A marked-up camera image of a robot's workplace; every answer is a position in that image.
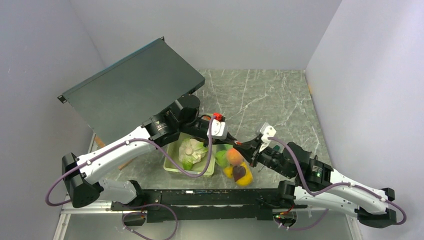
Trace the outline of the orange red peach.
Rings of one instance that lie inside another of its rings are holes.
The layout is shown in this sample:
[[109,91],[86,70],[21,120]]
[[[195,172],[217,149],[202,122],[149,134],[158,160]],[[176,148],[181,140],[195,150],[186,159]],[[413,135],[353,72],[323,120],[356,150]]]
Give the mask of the orange red peach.
[[226,157],[232,166],[241,165],[244,161],[243,156],[235,148],[230,148],[226,153]]

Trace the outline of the light green bitter gourd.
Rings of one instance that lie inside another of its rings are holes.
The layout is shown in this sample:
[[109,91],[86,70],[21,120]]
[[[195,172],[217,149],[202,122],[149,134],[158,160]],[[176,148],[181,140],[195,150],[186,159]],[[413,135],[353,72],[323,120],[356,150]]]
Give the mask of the light green bitter gourd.
[[230,165],[227,159],[227,152],[228,152],[227,150],[220,150],[220,151],[217,151],[214,155],[215,163],[221,168],[226,168]]

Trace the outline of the clear zip bag orange zipper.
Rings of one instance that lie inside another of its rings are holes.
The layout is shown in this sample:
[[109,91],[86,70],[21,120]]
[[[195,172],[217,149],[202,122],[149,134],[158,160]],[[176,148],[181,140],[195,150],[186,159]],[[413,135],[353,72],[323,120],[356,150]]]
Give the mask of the clear zip bag orange zipper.
[[253,174],[244,157],[231,145],[216,146],[215,163],[224,175],[232,179],[239,187],[247,187],[254,181]]

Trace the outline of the dark red plum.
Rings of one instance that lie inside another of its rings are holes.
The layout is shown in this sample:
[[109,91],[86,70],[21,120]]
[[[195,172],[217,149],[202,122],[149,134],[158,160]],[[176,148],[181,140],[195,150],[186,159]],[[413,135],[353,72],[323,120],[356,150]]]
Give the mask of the dark red plum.
[[239,181],[246,175],[246,169],[242,165],[235,165],[232,168],[232,176],[235,182]]

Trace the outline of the yellow corn cob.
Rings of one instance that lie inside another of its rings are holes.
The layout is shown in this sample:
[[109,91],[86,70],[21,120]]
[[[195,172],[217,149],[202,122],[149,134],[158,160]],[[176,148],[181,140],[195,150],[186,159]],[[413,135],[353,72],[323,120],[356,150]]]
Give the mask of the yellow corn cob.
[[225,168],[222,169],[223,173],[225,174],[225,176],[229,179],[233,179],[234,175],[233,175],[233,166],[229,165]]

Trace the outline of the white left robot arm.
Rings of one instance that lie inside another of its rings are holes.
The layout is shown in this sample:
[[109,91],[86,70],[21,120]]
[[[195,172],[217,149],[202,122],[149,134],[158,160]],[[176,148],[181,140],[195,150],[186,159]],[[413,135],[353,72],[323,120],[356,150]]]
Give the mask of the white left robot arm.
[[82,208],[105,197],[125,204],[131,210],[144,203],[137,181],[114,181],[105,178],[112,169],[140,155],[163,151],[163,146],[176,142],[181,133],[200,140],[200,146],[236,143],[228,132],[225,117],[214,113],[209,119],[199,115],[200,100],[183,95],[124,137],[91,153],[76,156],[68,153],[61,159],[62,177],[69,194],[68,202]]

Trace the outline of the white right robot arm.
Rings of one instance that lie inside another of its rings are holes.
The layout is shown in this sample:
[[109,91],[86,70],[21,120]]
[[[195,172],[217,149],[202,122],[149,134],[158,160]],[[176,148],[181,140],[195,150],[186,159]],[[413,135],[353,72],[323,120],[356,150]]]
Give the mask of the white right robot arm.
[[375,189],[354,181],[294,142],[283,144],[282,151],[263,145],[262,136],[234,141],[234,148],[251,167],[258,163],[286,177],[279,182],[272,208],[309,205],[336,210],[355,217],[361,224],[377,229],[396,225],[393,209],[395,192],[386,187]]

